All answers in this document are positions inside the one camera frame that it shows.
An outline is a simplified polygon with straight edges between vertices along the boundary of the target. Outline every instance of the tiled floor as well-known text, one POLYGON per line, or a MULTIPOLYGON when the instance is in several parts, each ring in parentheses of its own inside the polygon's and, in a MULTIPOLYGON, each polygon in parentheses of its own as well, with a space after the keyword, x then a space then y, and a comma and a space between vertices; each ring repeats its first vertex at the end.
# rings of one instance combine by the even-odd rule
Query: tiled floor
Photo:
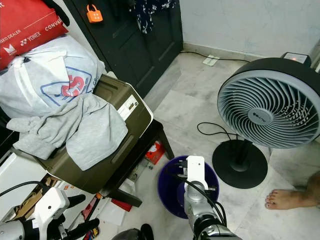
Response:
MULTIPOLYGON (((213 67, 202 64, 203 57, 180 54, 163 74, 146 103, 164 131, 176 156, 204 156, 212 166, 214 149, 226 140, 224 135, 206 136, 197 131, 200 122, 214 122, 227 127, 217 111, 217 94, 221 84, 243 65, 236 61, 218 61, 213 67)), ((216 132, 212 126, 203 131, 216 132)), ((320 145, 312 143, 296 149, 259 148, 268 159, 265 180, 251 189, 233 188, 219 181, 219 201, 223 204, 228 227, 243 240, 319 239, 320 210, 299 208, 286 211, 267 210, 265 197, 273 189, 293 189, 305 185, 313 172, 320 170, 320 145)), ((157 192, 158 174, 168 161, 163 157, 153 169, 146 169, 136 183, 136 195, 143 203, 126 213, 122 226, 102 222, 101 236, 109 240, 121 231, 140 228, 143 223, 153 227, 155 240, 191 240, 188 221, 175 217, 162 205, 157 192)))

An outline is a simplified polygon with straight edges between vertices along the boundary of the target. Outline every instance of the bare foot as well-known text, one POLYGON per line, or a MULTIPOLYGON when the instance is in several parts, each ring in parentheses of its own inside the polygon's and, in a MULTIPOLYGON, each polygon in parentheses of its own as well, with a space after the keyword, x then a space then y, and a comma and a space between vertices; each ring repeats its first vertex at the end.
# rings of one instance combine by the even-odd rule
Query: bare foot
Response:
POLYGON ((317 201, 302 191, 273 190, 265 199, 267 209, 287 210, 314 207, 317 201))

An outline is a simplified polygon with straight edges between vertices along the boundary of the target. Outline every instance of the dark door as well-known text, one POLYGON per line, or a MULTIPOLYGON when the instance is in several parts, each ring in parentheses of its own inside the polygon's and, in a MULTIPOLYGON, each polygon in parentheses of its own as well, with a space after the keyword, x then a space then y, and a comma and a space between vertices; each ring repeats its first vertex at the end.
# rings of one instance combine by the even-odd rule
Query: dark door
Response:
POLYGON ((144 97, 183 47, 180 5, 152 15, 151 33, 141 33, 126 1, 115 9, 110 0, 93 0, 103 22, 89 23, 88 0, 64 0, 107 69, 144 97))

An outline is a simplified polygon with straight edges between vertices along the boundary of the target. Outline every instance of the black cable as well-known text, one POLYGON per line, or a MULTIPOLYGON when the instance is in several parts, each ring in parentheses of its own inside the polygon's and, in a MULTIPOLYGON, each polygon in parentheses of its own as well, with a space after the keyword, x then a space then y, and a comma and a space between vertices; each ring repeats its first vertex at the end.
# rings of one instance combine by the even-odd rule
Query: black cable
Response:
POLYGON ((200 133, 202 133, 203 135, 212 136, 212 135, 216 135, 216 134, 226 134, 226 135, 228 136, 229 140, 231 140, 230 135, 235 135, 236 139, 238 140, 238 134, 227 132, 227 130, 226 130, 223 126, 221 126, 221 125, 219 125, 219 124, 216 124, 216 123, 214 123, 214 122, 203 121, 203 122, 198 123, 198 125, 196 126, 196 128, 197 128, 198 131, 199 131, 200 133), (211 124, 211 125, 215 125, 215 126, 221 128, 221 129, 223 129, 224 132, 223 132, 223 131, 218 131, 218 132, 214 132, 214 133, 206 133, 206 132, 203 132, 203 131, 201 131, 201 130, 199 129, 199 126, 200 126, 201 124, 211 124))
POLYGON ((194 189, 196 189, 199 193, 201 193, 206 199, 207 201, 209 202, 209 204, 215 209, 216 213, 218 214, 220 220, 221 220, 221 223, 227 227, 227 217, 226 217, 226 212, 225 212, 225 209, 224 207, 221 205, 221 203, 219 203, 218 201, 212 201, 210 199, 210 197, 204 192, 202 191, 200 188, 198 188, 196 185, 194 185, 192 182, 189 182, 188 180, 184 179, 183 177, 180 177, 180 176, 177 176, 171 172, 168 171, 168 167, 165 171, 167 174, 169 174, 170 176, 176 178, 176 179, 179 179, 185 183, 187 183, 188 185, 190 185, 191 187, 193 187, 194 189), (221 215, 221 212, 220 210, 217 208, 216 204, 219 205, 219 207, 221 208, 221 211, 222 211, 222 214, 223 216, 221 215))
POLYGON ((180 52, 181 54, 198 54, 200 56, 203 56, 205 58, 209 58, 209 59, 217 59, 217 60, 225 60, 225 61, 243 61, 243 62, 247 62, 247 63, 251 63, 250 61, 248 60, 244 60, 244 59, 236 59, 236 58, 217 58, 217 57, 209 57, 209 56, 206 56, 204 54, 201 54, 199 52, 196 52, 196 51, 181 51, 180 52))
POLYGON ((17 188, 20 188, 22 186, 25 186, 25 185, 29 185, 29 184, 38 184, 42 187, 43 189, 43 194, 45 194, 48 190, 49 190, 49 187, 47 185, 45 185, 44 183, 40 182, 40 181, 26 181, 26 182, 23 182, 23 183, 20 183, 18 185, 15 185, 13 187, 10 187, 9 189, 3 191, 0 193, 0 197, 11 192, 12 190, 15 190, 17 188))

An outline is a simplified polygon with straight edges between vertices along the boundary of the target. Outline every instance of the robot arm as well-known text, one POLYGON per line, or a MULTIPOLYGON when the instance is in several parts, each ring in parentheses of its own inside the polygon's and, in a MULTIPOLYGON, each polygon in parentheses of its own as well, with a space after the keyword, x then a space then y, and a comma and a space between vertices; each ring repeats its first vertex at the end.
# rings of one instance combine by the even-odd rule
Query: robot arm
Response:
MULTIPOLYGON (((208 190, 205 181, 205 159, 201 156, 187 158, 187 180, 204 192, 208 190)), ((208 200, 194 187, 185 184, 184 211, 194 233, 194 240, 241 240, 225 227, 214 212, 208 200)))
POLYGON ((63 190, 51 187, 36 203, 29 220, 0 223, 0 240, 76 240, 99 225, 99 219, 79 224, 67 231, 63 212, 85 200, 84 195, 67 197, 63 190))

